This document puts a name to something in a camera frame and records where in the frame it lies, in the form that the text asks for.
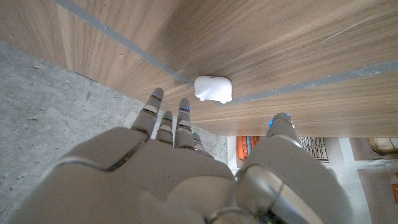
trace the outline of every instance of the robotic hand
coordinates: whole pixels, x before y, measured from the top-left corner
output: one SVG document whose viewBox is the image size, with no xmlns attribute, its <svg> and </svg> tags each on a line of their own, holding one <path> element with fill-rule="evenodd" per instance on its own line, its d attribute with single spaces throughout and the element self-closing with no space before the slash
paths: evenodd
<svg viewBox="0 0 398 224">
<path fill-rule="evenodd" d="M 163 91 L 155 89 L 131 129 L 114 128 L 63 156 L 11 223 L 352 223 L 334 176 L 302 150 L 290 116 L 233 176 L 192 134 L 180 102 L 150 139 Z"/>
</svg>

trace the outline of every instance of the gray seam line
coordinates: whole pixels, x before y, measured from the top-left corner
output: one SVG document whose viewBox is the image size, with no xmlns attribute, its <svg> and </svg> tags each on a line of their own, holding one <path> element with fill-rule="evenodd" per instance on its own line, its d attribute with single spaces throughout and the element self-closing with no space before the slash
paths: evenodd
<svg viewBox="0 0 398 224">
<path fill-rule="evenodd" d="M 378 75 L 386 72 L 393 72 L 398 70 L 398 60 L 390 60 L 377 65 L 371 65 L 363 67 L 357 70 L 352 70 L 348 72 L 338 73 L 334 75 L 328 75 L 326 77 L 318 78 L 315 80 L 310 80 L 302 83 L 294 83 L 289 86 L 283 86 L 276 88 L 274 90 L 262 91 L 260 93 L 255 93 L 252 95 L 241 96 L 227 102 L 224 105 L 232 105 L 235 103 L 243 103 L 251 100 L 258 100 L 265 97 L 277 96 L 285 93 L 291 93 L 294 91 L 308 90 L 323 85 L 329 85 L 333 83 L 340 83 L 348 80 L 354 80 L 357 78 L 370 77 L 373 75 Z M 223 106 L 222 103 L 216 102 L 218 106 Z"/>
<path fill-rule="evenodd" d="M 159 67 L 166 73 L 170 74 L 178 81 L 187 84 L 188 86 L 193 88 L 193 84 L 191 80 L 185 78 L 181 74 L 179 74 L 174 69 L 167 66 L 165 63 L 161 62 L 159 59 L 152 56 L 150 53 L 146 52 L 144 49 L 140 48 L 138 45 L 130 41 L 129 39 L 123 37 L 121 34 L 116 32 L 114 29 L 107 27 L 104 25 L 100 20 L 98 20 L 95 16 L 87 13 L 84 9 L 77 6 L 75 3 L 69 0 L 53 0 L 55 3 L 61 5 L 64 9 L 68 10 L 70 13 L 74 14 L 75 16 L 79 17 L 80 19 L 84 20 L 85 22 L 89 23 L 93 27 L 97 28 L 98 30 L 102 31 L 106 35 L 110 36 L 115 41 L 123 44 L 136 54 L 140 55 L 142 58 L 146 59 L 150 63 L 154 64 L 156 67 Z"/>
<path fill-rule="evenodd" d="M 87 13 L 84 9 L 80 8 L 77 6 L 75 3 L 71 2 L 70 0 L 53 0 L 55 3 L 61 5 L 63 8 L 68 10 L 70 13 L 76 15 L 80 19 L 84 20 L 85 22 L 89 23 L 93 27 L 97 28 L 98 30 L 102 31 L 106 35 L 110 36 L 112 39 L 115 41 L 119 42 L 120 44 L 123 44 L 136 54 L 140 55 L 142 58 L 146 59 L 150 63 L 154 64 L 156 67 L 162 69 L 166 73 L 170 74 L 174 78 L 176 78 L 178 81 L 188 85 L 189 87 L 193 88 L 193 83 L 185 78 L 183 75 L 179 74 L 177 71 L 174 69 L 170 68 L 168 65 L 165 63 L 161 62 L 159 59 L 155 58 L 152 56 L 150 53 L 146 52 L 144 49 L 140 48 L 138 45 L 136 45 L 134 42 L 130 41 L 129 39 L 123 37 L 121 34 L 117 33 L 114 29 L 105 26 L 100 20 L 98 20 L 95 16 L 92 16 L 91 14 Z M 281 95 L 284 93 L 291 93 L 294 91 L 300 91 L 300 90 L 307 90 L 323 85 L 328 85 L 332 83 L 339 83 L 339 82 L 344 82 L 347 80 L 352 80 L 356 78 L 362 78 L 362 77 L 369 77 L 373 75 L 378 75 L 380 73 L 384 72 L 391 72 L 391 71 L 396 71 L 398 70 L 398 60 L 390 60 L 386 61 L 377 65 L 371 65 L 368 67 L 363 67 L 357 70 L 352 70 L 348 72 L 343 72 L 343 73 L 338 73 L 334 75 L 329 75 L 327 77 L 323 78 L 318 78 L 316 80 L 310 80 L 302 83 L 295 83 L 289 86 L 283 86 L 280 88 L 276 88 L 274 90 L 269 90 L 269 91 L 262 91 L 260 93 L 255 93 L 247 96 L 242 96 L 233 99 L 230 102 L 227 102 L 226 104 L 222 104 L 218 101 L 214 101 L 216 105 L 218 106 L 226 106 L 226 105 L 232 105 L 235 103 L 244 103 L 247 101 L 252 101 L 252 100 L 258 100 L 261 98 L 265 97 L 270 97 L 270 96 L 277 96 Z"/>
</svg>

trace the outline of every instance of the concrete floor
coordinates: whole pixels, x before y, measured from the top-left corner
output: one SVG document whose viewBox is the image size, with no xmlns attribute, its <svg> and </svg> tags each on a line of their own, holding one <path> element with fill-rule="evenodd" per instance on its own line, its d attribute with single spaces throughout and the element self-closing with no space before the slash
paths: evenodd
<svg viewBox="0 0 398 224">
<path fill-rule="evenodd" d="M 144 106 L 5 42 L 0 42 L 0 79 L 2 222 L 20 207 L 54 160 L 105 130 L 131 126 Z M 215 159 L 226 163 L 225 136 L 196 126 L 193 131 Z"/>
</svg>

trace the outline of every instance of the metal grate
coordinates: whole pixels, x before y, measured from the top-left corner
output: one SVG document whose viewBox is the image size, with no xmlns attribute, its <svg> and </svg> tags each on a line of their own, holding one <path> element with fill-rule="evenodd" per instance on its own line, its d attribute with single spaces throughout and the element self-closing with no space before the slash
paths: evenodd
<svg viewBox="0 0 398 224">
<path fill-rule="evenodd" d="M 301 137 L 300 145 L 311 154 L 319 162 L 329 163 L 328 154 L 326 153 L 325 141 L 323 138 Z"/>
</svg>

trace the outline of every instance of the wooden panel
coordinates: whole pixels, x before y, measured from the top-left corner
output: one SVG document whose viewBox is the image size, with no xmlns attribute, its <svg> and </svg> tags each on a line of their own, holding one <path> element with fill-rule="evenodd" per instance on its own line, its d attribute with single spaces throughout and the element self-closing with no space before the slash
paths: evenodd
<svg viewBox="0 0 398 224">
<path fill-rule="evenodd" d="M 230 78 L 233 97 L 398 57 L 396 0 L 75 2 L 191 80 Z M 159 7 L 163 27 L 141 32 Z"/>
<path fill-rule="evenodd" d="M 398 1 L 89 1 L 77 4 L 192 80 L 229 77 L 234 97 L 398 58 Z M 1 1 L 0 38 L 126 95 L 191 101 L 216 134 L 265 135 L 289 112 L 301 136 L 398 136 L 398 73 L 216 106 L 51 0 Z"/>
<path fill-rule="evenodd" d="M 0 39 L 65 67 L 56 10 L 49 0 L 0 1 Z"/>
<path fill-rule="evenodd" d="M 398 154 L 380 156 L 372 150 L 368 138 L 350 138 L 349 143 L 353 150 L 354 160 L 371 161 L 376 159 L 398 159 Z"/>
<path fill-rule="evenodd" d="M 0 6 L 2 40 L 71 71 L 142 101 L 158 86 L 181 85 L 51 0 L 1 1 Z"/>
<path fill-rule="evenodd" d="M 391 189 L 388 165 L 358 169 L 358 175 L 369 207 L 371 223 L 396 222 L 398 206 Z"/>
<path fill-rule="evenodd" d="M 181 83 L 77 16 L 57 6 L 67 68 L 146 101 L 156 87 Z"/>
<path fill-rule="evenodd" d="M 178 106 L 182 91 L 166 95 Z M 398 72 L 361 78 L 230 106 L 189 96 L 192 122 L 216 134 L 263 136 L 279 112 L 292 115 L 299 136 L 398 136 Z"/>
</svg>

